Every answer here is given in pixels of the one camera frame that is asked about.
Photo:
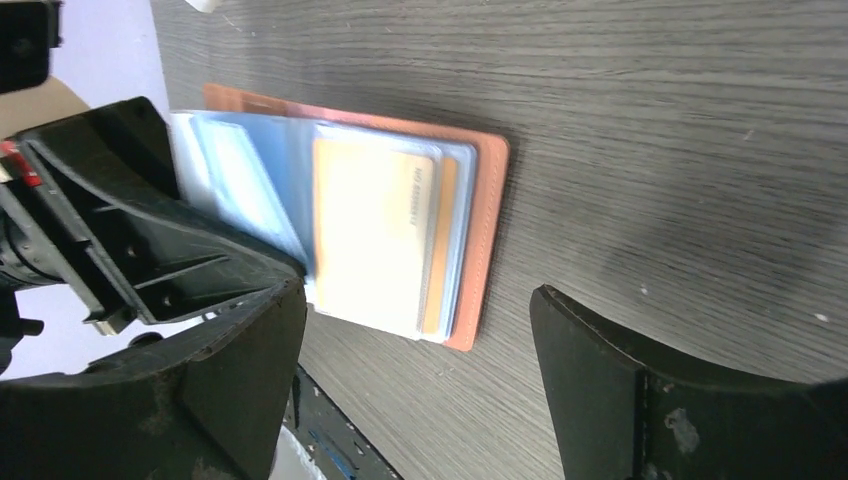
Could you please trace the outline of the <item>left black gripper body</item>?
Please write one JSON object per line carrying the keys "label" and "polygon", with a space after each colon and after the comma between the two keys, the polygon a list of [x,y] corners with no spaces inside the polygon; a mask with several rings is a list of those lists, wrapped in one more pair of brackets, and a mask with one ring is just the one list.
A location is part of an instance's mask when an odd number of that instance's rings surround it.
{"label": "left black gripper body", "polygon": [[94,259],[102,251],[85,224],[87,215],[113,205],[73,185],[62,191],[31,164],[19,139],[1,140],[1,369],[25,337],[40,335],[45,322],[21,315],[19,291],[65,283],[89,310],[89,324],[113,315],[113,286]]}

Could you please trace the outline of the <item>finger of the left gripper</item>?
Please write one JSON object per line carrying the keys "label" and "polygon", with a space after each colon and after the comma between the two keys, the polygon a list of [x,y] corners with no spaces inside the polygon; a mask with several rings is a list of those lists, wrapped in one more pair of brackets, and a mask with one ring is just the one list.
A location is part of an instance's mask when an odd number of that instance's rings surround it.
{"label": "finger of the left gripper", "polygon": [[94,325],[181,322],[303,280],[293,257],[182,199],[166,124],[144,97],[16,138],[62,191],[76,185],[113,205],[85,217],[102,249],[94,261],[113,286],[113,315]]}

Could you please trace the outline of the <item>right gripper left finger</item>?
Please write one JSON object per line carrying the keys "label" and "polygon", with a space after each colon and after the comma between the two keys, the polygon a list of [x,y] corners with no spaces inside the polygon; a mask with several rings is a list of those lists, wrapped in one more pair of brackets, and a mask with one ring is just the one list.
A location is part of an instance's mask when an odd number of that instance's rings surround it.
{"label": "right gripper left finger", "polygon": [[5,479],[266,479],[307,316],[290,280],[74,375],[1,385]]}

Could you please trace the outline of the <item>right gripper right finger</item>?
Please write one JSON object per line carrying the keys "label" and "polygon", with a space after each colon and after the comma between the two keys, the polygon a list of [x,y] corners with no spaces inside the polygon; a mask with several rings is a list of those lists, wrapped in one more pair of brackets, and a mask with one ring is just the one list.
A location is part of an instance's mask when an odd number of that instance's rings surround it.
{"label": "right gripper right finger", "polygon": [[543,285],[529,305],[569,479],[843,479],[847,383],[711,363]]}

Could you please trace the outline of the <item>tan leather card holder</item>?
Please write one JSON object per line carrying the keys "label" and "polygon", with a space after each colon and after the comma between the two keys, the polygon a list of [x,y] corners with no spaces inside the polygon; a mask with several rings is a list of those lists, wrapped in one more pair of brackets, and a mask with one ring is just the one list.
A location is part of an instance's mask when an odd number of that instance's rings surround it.
{"label": "tan leather card holder", "polygon": [[208,84],[170,119],[196,209],[292,256],[321,314],[469,351],[510,147],[499,135]]}

